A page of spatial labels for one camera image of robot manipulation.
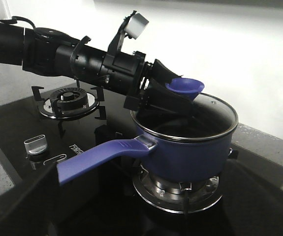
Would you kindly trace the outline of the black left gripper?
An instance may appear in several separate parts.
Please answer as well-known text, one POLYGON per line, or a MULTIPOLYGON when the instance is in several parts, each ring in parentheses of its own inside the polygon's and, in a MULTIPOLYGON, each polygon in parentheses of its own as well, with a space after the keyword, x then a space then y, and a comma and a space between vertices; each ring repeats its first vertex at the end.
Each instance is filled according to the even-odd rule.
POLYGON ((139 109, 143 98, 140 82, 148 68, 147 77, 151 80, 145 90, 143 109, 180 115, 191 113, 198 96, 198 81, 181 78, 158 59, 146 65, 144 53, 121 52, 124 38, 124 35, 116 35, 107 52, 95 48, 81 52, 90 41, 85 36, 71 53, 72 74, 79 81, 125 95, 124 108, 139 109))

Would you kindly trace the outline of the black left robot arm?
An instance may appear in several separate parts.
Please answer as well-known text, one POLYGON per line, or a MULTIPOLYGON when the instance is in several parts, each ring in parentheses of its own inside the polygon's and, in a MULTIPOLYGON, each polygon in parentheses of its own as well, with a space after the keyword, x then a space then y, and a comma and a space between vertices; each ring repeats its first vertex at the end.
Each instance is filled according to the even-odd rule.
POLYGON ((193 113, 193 100, 167 88, 177 77, 159 60, 121 51, 125 38, 137 38, 148 24, 141 14, 125 17, 106 51, 88 46, 89 37, 75 39, 49 28, 17 26, 21 18, 0 19, 0 63, 20 65, 24 71, 46 77, 66 76, 126 97, 124 107, 193 113))

